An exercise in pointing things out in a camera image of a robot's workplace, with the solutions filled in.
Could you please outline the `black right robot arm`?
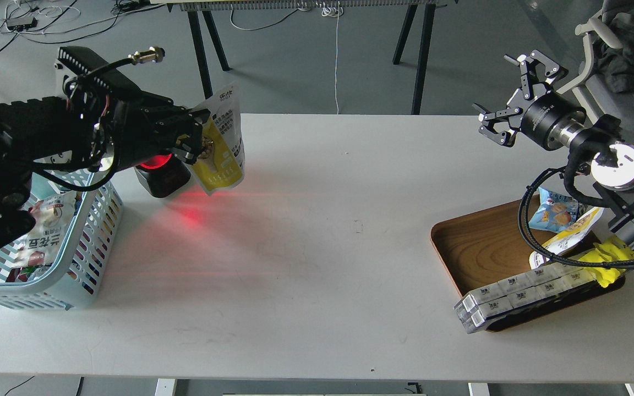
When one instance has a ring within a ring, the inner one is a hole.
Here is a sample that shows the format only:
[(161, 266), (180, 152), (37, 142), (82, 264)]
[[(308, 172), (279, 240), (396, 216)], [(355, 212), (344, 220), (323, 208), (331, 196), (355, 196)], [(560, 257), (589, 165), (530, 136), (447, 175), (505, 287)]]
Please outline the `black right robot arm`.
[[(553, 83), (568, 71), (538, 50), (517, 58), (504, 55), (504, 59), (519, 68), (521, 86), (502, 110), (489, 111), (473, 104), (479, 112), (479, 133), (500, 146), (513, 146), (517, 133), (521, 133), (544, 150), (554, 151), (563, 146), (569, 150), (566, 166), (544, 170), (526, 188), (517, 221), (523, 240), (552, 261), (584, 266), (584, 262), (566, 259), (543, 248), (527, 224), (532, 193), (558, 173), (567, 193), (579, 203), (613, 211), (609, 230), (634, 251), (634, 142), (622, 140), (621, 121), (604, 114), (593, 125), (585, 126), (591, 113), (553, 88)], [(597, 266), (634, 269), (634, 259)]]

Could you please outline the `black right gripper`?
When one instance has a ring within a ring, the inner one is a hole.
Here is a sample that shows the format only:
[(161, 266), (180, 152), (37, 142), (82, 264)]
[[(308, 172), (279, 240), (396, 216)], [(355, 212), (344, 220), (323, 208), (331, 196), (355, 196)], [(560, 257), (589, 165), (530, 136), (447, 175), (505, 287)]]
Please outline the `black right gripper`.
[(518, 107), (490, 112), (473, 103), (479, 112), (479, 133), (506, 147), (514, 145), (519, 131), (544, 150), (570, 148), (587, 115), (581, 106), (553, 92), (553, 83), (565, 78), (568, 70), (538, 50), (517, 58), (505, 54), (503, 58), (518, 66), (521, 73)]

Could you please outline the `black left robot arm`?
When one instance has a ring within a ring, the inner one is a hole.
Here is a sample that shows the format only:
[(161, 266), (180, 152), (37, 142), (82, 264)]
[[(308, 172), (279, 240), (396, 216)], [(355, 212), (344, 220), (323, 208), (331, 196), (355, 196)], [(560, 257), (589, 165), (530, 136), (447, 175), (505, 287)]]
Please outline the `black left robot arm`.
[(207, 152), (192, 111), (145, 92), (119, 68), (158, 63), (150, 47), (108, 62), (86, 47), (60, 47), (53, 97), (0, 103), (0, 248), (34, 227), (23, 209), (32, 174), (75, 191), (95, 191), (118, 172), (156, 156), (194, 164)]

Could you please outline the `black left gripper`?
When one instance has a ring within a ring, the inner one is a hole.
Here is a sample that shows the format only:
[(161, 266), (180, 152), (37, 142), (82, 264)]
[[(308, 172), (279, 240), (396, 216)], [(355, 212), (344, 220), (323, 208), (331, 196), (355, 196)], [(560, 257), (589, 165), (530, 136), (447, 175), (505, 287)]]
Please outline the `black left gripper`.
[(188, 110), (155, 93), (116, 101), (108, 127), (118, 160), (117, 170), (170, 152), (183, 163), (194, 165), (204, 150), (203, 136), (198, 134), (210, 115), (208, 108)]

